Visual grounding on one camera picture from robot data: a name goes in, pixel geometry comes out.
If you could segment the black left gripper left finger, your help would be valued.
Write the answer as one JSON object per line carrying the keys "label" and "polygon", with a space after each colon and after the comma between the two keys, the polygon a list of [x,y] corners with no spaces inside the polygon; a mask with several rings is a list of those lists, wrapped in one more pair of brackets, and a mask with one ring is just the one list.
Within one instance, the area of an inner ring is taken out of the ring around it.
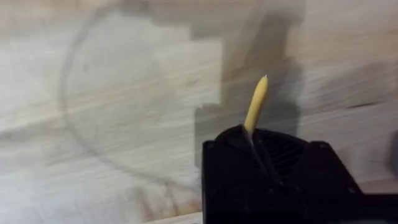
{"label": "black left gripper left finger", "polygon": [[204,142],[201,174],[204,223],[264,223],[280,218],[280,180],[243,126]]}

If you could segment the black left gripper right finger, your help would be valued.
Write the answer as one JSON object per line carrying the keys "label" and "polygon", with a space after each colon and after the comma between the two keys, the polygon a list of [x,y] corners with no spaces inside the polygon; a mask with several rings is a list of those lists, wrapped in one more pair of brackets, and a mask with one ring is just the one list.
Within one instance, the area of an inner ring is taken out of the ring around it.
{"label": "black left gripper right finger", "polygon": [[271,185],[251,223],[329,223],[363,219],[363,193],[331,146],[258,129],[256,159]]}

